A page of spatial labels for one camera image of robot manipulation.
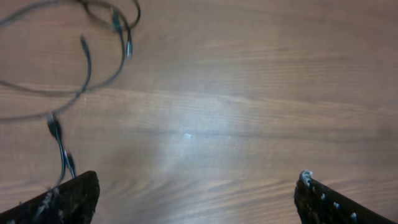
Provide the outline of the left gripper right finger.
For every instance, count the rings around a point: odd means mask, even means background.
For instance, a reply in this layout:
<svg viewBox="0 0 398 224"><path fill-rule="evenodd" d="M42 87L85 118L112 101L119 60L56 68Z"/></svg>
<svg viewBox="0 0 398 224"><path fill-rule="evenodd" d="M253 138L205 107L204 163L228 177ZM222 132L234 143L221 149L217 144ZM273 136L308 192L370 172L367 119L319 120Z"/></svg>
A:
<svg viewBox="0 0 398 224"><path fill-rule="evenodd" d="M303 170L294 204L302 224L396 224L312 178Z"/></svg>

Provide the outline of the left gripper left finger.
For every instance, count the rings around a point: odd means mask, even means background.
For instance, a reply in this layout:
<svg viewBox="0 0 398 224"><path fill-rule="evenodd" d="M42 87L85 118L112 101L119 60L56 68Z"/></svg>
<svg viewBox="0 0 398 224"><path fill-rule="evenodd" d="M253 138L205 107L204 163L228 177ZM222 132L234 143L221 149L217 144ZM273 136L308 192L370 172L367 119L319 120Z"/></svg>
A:
<svg viewBox="0 0 398 224"><path fill-rule="evenodd" d="M1 223L90 224L100 196L96 172L89 170L1 213Z"/></svg>

